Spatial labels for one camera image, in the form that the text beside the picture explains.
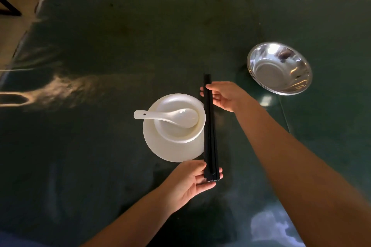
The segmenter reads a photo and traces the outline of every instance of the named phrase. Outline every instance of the hand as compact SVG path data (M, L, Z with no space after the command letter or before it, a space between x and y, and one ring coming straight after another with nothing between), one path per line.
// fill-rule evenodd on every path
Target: hand
M230 81L213 81L212 84L207 84L206 88L213 92L213 103L226 111L234 112L241 101L253 100L245 90ZM204 88L200 87L200 90L203 97Z
M206 162L203 160L184 161L158 187L165 196L171 213L179 210L197 194L215 187L215 182L206 183L203 175L205 167ZM221 179L222 168L219 168L219 172Z

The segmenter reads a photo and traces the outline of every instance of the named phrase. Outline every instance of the forearm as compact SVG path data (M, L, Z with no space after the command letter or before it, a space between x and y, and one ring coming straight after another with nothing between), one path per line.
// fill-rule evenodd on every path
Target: forearm
M170 215L164 196L155 189L81 247L146 246Z
M234 110L272 187L307 246L369 241L369 204L336 171L285 131L255 101Z

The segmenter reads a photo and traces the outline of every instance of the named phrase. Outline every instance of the bowl rim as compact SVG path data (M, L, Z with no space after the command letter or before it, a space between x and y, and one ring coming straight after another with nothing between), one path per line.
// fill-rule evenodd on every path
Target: bowl rim
M157 132L160 134L161 137L163 137L165 140L169 141L169 142L174 142L174 143L178 143L178 144L185 144L185 143L188 143L188 142L191 142L193 141L194 139L196 139L201 133L202 133L202 130L204 129L204 126L205 126L205 123L206 123L206 114L205 114L205 110L204 110L204 105L203 103L191 96L191 95L188 95L188 94L182 94L182 93L174 93L174 94L169 94L167 95L166 99L169 99L171 98L172 96L175 96L175 95L183 95L185 97L188 97L190 100L194 101L196 104L199 104L199 108L197 108L196 105L193 105L197 111L197 114L198 114L198 119L199 121L201 120L202 123L199 124L199 122L197 122L197 125L199 124L199 126L196 128L197 129L197 132L195 132L194 135L192 135L190 138L179 138L179 139L174 139L174 138L171 138L169 136L167 136L162 130L161 130L161 127L160 127L160 123L161 121L160 120L154 120L154 124L155 124L155 128L157 130Z
M254 75L254 72L251 68L251 64L250 64L250 59L251 59L251 55L252 53L257 49L259 48L260 46L263 46L263 45L266 45L266 44L278 44L280 46L283 46L285 48L288 48L288 49L291 49L292 51L294 51L297 55L300 56L300 58L303 60L303 62L305 62L307 64L307 67L308 67L308 71L309 71L309 80L308 80L308 84L303 87L302 89L300 89L299 91L291 91L291 92L284 92L284 91L276 91L276 90L273 90L267 86L265 86L263 83L261 83L257 77ZM250 52L248 53L248 57L247 57L247 66L248 66L248 71L250 73L250 75L252 76L252 78L260 85L262 86L264 89L272 92L272 93L275 93L275 94L278 94L278 95L283 95L283 96L290 96L290 95L296 95L296 94L300 94L301 92L304 92L305 90L308 89L308 87L311 85L312 83L312 80L313 80L313 72L312 72L312 68L311 68L311 65L309 64L309 62L307 61L307 59L301 54L299 53L297 50L295 50L294 48L290 47L289 45L286 45L286 44L283 44L283 43L280 43L280 42L275 42L275 41L268 41L268 42L262 42L262 43L259 43L257 45L255 45L251 50Z

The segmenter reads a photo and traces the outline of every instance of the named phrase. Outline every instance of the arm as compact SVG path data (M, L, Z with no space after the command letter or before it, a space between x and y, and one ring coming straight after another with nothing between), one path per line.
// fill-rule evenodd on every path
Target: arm
M157 189L81 247L146 246L173 212L216 185L215 182L204 183L205 167L203 160L181 163Z
M371 208L355 188L240 87L213 82L207 88L215 105L235 113L307 247L371 246Z

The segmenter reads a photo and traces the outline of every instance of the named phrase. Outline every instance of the floor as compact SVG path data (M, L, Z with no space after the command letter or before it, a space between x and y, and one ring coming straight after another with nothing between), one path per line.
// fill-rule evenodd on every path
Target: floor
M0 70L10 63L19 40L25 34L35 18L35 6L39 0L7 0L19 11L21 17L0 15Z

